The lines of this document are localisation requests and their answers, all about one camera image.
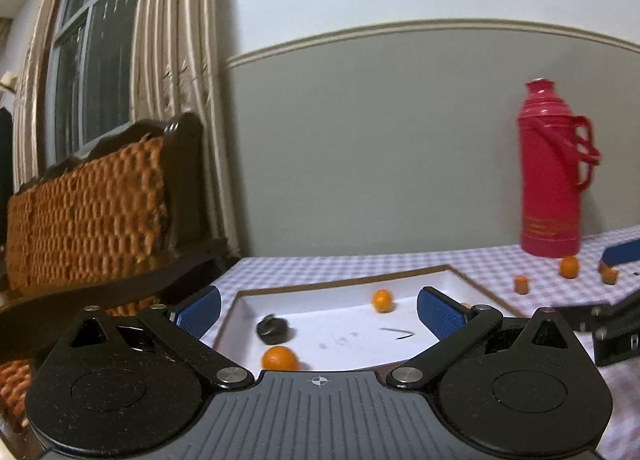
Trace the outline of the small reddish-orange fruit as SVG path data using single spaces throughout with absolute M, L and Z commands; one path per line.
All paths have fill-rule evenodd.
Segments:
M 617 283 L 618 274 L 620 273 L 614 267 L 602 264 L 599 269 L 602 283 L 605 285 L 615 285 Z

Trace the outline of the reddish hawthorn fruit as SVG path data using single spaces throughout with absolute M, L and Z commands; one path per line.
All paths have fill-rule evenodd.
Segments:
M 518 295 L 527 295 L 529 292 L 529 280 L 525 275 L 514 277 L 514 291 Z

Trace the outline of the small orange tangerine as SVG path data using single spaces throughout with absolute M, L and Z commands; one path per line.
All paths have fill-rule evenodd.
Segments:
M 376 290 L 372 295 L 371 304 L 378 313 L 390 313 L 395 306 L 393 293 L 386 289 Z

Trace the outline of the orange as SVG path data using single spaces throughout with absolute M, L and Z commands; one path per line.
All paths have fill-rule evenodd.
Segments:
M 272 346 L 262 355 L 262 369 L 269 371 L 298 371 L 299 360 L 290 348 L 282 345 Z

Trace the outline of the pink checkered tablecloth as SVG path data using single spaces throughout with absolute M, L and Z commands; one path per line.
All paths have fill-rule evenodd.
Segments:
M 578 254 L 580 273 L 573 280 L 559 275 L 558 261 L 533 257 L 515 245 L 422 253 L 244 258 L 230 271 L 217 274 L 214 284 L 222 296 L 222 310 L 227 312 L 235 293 L 243 289 L 332 283 L 449 264 L 530 315 L 539 306 L 614 303 L 638 289 L 637 265 L 622 266 L 614 286 L 602 284 L 597 271 L 597 261 L 606 247 L 638 237 L 637 225 L 585 237 Z M 527 295 L 514 291 L 514 277 L 518 275 L 529 280 Z

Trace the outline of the brown shallow cardboard box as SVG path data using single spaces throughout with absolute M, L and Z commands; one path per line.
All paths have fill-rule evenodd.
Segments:
M 268 314 L 284 318 L 290 348 L 307 371 L 376 369 L 418 355 L 437 342 L 416 313 L 424 287 L 462 304 L 487 304 L 506 317 L 522 312 L 449 265 L 306 286 L 244 289 L 224 312 L 213 348 L 254 374 L 262 370 L 268 345 L 256 325 Z M 390 313 L 371 304 L 376 290 L 393 293 Z

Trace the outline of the dark wood wicker chair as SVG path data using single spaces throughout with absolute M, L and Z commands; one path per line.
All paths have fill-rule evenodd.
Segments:
M 227 251 L 210 228 L 198 116 L 143 120 L 8 203 L 1 428 L 20 434 L 34 360 L 88 305 L 132 315 Z

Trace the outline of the red thermos flask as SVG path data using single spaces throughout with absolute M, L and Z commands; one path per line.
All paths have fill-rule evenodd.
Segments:
M 582 193 L 600 165 L 591 120 L 574 114 L 555 92 L 555 83 L 538 78 L 518 114 L 522 171 L 521 247 L 543 258 L 579 252 Z

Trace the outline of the black hanging coat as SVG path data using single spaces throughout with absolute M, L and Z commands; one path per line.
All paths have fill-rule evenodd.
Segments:
M 8 203 L 13 195 L 13 119 L 9 110 L 0 108 L 0 239 L 6 244 Z

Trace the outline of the beige striped curtain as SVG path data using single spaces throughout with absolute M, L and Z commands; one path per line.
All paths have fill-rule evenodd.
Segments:
M 44 158 L 47 74 L 61 0 L 38 0 L 13 110 L 13 180 L 40 176 Z M 138 0 L 130 66 L 130 122 L 166 121 L 184 113 L 201 119 L 206 206 L 212 231 L 240 253 L 232 198 L 226 115 L 220 97 L 217 0 Z

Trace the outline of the dark glass window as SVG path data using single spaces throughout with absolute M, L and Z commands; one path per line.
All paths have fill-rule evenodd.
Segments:
M 44 158 L 88 151 L 130 122 L 138 0 L 61 0 L 47 74 Z

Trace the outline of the straw hat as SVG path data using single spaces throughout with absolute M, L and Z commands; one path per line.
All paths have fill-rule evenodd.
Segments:
M 10 72 L 8 70 L 0 78 L 0 89 L 3 91 L 14 93 L 16 88 L 16 79 L 17 76 L 15 76 L 13 72 Z

